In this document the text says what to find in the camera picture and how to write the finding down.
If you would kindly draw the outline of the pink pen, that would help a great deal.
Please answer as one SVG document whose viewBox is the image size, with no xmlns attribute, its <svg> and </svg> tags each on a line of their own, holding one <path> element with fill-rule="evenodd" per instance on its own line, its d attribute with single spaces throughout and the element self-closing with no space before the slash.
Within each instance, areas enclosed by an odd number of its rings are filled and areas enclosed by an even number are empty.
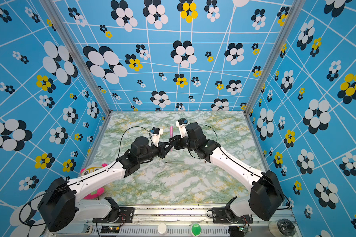
<svg viewBox="0 0 356 237">
<path fill-rule="evenodd" d="M 170 126 L 170 138 L 172 138 L 173 135 L 174 135 L 174 128 L 173 128 L 173 126 Z"/>
</svg>

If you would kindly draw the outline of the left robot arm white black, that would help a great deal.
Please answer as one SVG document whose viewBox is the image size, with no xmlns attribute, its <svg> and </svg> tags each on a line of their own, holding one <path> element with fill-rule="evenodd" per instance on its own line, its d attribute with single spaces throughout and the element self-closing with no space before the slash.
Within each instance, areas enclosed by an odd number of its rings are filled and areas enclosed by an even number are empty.
<svg viewBox="0 0 356 237">
<path fill-rule="evenodd" d="M 180 145 L 175 138 L 169 142 L 150 144 L 147 137 L 138 137 L 122 156 L 108 166 L 89 175 L 68 181 L 58 178 L 52 181 L 38 204 L 38 210 L 50 232 L 57 232 L 69 225 L 82 214 L 79 201 L 93 191 L 123 179 L 136 172 L 141 164 L 152 161 L 155 157 L 165 158 L 172 148 Z"/>
</svg>

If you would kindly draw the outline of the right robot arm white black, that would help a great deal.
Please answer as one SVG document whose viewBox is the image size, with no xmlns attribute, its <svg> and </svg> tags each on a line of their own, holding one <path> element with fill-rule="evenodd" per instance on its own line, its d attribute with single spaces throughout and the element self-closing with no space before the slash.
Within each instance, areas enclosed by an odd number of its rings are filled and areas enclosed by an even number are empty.
<svg viewBox="0 0 356 237">
<path fill-rule="evenodd" d="M 169 140 L 176 150 L 195 152 L 197 158 L 223 169 L 249 190 L 249 197 L 234 197 L 224 207 L 229 222 L 235 223 L 244 215 L 256 215 L 264 221 L 272 218 L 286 198 L 272 171 L 261 171 L 240 161 L 217 141 L 206 138 L 196 122 L 182 118 L 176 126 L 180 134 Z"/>
</svg>

